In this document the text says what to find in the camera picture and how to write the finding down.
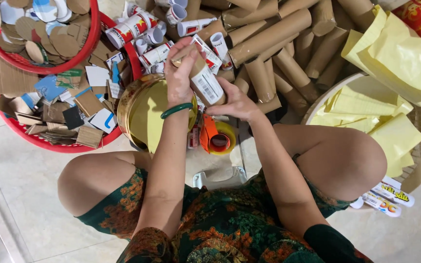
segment red basket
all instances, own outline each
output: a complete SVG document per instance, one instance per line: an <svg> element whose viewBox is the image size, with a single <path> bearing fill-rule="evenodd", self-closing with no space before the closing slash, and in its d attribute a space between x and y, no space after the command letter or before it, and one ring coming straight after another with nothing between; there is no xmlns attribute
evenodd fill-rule
<svg viewBox="0 0 421 263"><path fill-rule="evenodd" d="M100 11L98 10L97 0L90 0L90 14L92 17L92 23L90 26L90 32L87 37L86 43L80 50L79 54L73 57L66 63L54 66L54 67L43 67L31 64L27 59L16 53L6 53L0 47L0 57L2 57L9 64L26 70L29 72L37 73L40 75L58 74L66 70L72 69L78 65L81 61L85 60L92 54L98 41L100 40Z"/></svg>
<svg viewBox="0 0 421 263"><path fill-rule="evenodd" d="M105 15L102 12L99 12L100 14L100 20L101 22L101 26L102 28L106 29L106 28L111 28L114 27L116 25L116 23L111 20L107 15ZM138 79L141 75L141 66L140 66L140 62L139 59L137 57L137 53L136 50L134 49L133 45L131 43L127 43L124 46L128 57L129 57L129 61L131 63L131 68L132 68L132 74L133 74L133 78L134 80ZM17 120L13 119L13 118L7 118L4 113L2 113L0 111L0 115L3 118L3 120L6 122L6 124L19 136L21 136L22 138L24 138L26 141L44 148L46 150L50 150L53 152L62 152L62 153L79 153L79 152L89 152L89 151L93 151L94 148L90 148L84 145L80 145L80 144L72 144L72 145L51 145L50 142L46 141L45 139L39 138L38 135L28 135L25 132L27 131L27 127L24 124L19 123ZM105 146L107 144L109 144L110 142L114 141L116 138L118 138L120 135L122 134L121 130L119 127L116 127L110 134L107 134L105 136L103 136L102 141L100 142L99 147Z"/></svg>

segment green jade bangle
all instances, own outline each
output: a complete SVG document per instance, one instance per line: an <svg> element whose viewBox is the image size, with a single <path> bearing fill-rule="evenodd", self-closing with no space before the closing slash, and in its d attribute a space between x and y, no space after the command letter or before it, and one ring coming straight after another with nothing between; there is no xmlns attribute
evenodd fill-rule
<svg viewBox="0 0 421 263"><path fill-rule="evenodd" d="M176 106L166 110L164 113L162 113L162 115L160 115L160 118L162 118L164 120L168 116L172 115L175 112L182 111L184 109L192 109L192 108L193 108L192 103L183 103L183 104L180 104L180 105L176 105Z"/></svg>

